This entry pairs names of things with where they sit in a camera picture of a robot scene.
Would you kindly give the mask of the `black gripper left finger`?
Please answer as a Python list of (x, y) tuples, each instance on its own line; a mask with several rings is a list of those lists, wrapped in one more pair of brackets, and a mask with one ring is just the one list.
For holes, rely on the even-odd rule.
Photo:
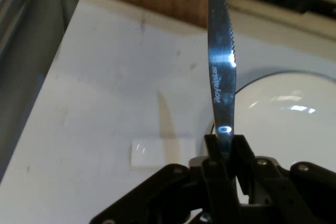
[(239, 221), (239, 202), (215, 135), (204, 137), (208, 156), (189, 167), (169, 164), (91, 219), (91, 223), (185, 223), (193, 210), (211, 223)]

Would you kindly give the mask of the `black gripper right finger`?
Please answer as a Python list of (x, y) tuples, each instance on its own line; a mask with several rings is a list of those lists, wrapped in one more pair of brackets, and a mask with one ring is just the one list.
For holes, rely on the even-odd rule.
[(282, 223), (335, 223), (335, 172), (311, 162), (289, 170), (276, 159), (255, 156), (243, 135), (232, 149), (235, 176), (249, 203), (270, 206)]

